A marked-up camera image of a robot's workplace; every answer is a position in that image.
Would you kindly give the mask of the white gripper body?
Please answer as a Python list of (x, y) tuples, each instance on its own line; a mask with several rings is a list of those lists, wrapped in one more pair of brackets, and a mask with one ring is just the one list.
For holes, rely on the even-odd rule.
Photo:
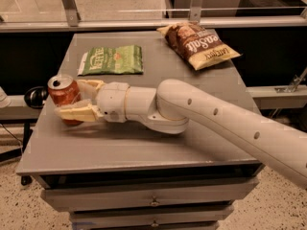
[(124, 123), (127, 120), (125, 100), (129, 88), (127, 83), (111, 82), (99, 90), (97, 106), (108, 122)]

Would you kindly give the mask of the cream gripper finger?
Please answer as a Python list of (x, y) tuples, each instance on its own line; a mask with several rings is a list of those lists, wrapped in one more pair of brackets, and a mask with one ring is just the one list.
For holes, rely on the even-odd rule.
[(98, 106), (94, 105), (90, 100), (82, 100), (56, 107), (55, 113), (57, 116), (61, 117), (62, 120), (81, 122), (96, 122), (104, 117)]
[(99, 90), (105, 85), (102, 80), (77, 80), (83, 100), (95, 100)]

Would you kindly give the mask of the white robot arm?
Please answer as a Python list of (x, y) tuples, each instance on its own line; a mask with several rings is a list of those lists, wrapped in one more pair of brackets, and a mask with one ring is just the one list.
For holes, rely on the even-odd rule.
[(178, 134), (197, 122), (307, 189), (307, 135), (240, 106), (218, 99), (181, 80), (157, 88), (80, 80), (86, 98), (55, 109), (63, 120), (139, 122), (152, 130)]

